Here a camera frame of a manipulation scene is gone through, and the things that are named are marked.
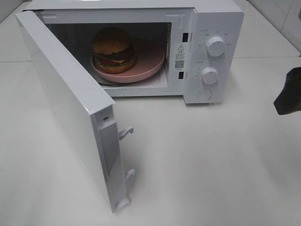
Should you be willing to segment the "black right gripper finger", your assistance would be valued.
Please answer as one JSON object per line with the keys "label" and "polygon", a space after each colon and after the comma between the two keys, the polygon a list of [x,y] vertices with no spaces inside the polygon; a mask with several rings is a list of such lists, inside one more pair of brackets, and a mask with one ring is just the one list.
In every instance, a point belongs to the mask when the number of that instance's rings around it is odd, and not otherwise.
{"label": "black right gripper finger", "polygon": [[301,110],[301,68],[296,67],[286,75],[281,93],[274,101],[278,115],[287,115]]}

